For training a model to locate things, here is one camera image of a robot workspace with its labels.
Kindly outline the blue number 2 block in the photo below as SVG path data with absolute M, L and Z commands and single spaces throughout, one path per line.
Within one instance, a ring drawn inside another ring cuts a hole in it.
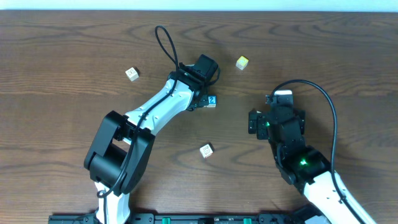
M 208 96 L 208 105 L 209 108 L 215 108 L 217 104 L 217 97 L 216 95 L 209 95 Z

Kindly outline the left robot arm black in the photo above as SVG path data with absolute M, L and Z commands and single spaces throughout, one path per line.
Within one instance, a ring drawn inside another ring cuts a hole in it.
M 219 65 L 200 55 L 193 65 L 179 64 L 142 106 L 103 118 L 83 163 L 98 190 L 94 223 L 129 220 L 129 194 L 144 174 L 156 134 L 180 112 L 209 106 L 208 89 L 219 74 Z

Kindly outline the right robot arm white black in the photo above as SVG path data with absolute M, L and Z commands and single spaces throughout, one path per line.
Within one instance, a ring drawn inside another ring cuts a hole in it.
M 295 109 L 293 96 L 276 95 L 268 112 L 251 110 L 248 133 L 271 145 L 282 178 L 317 208 L 330 223 L 374 223 L 355 200 L 331 162 L 304 138 L 305 112 Z

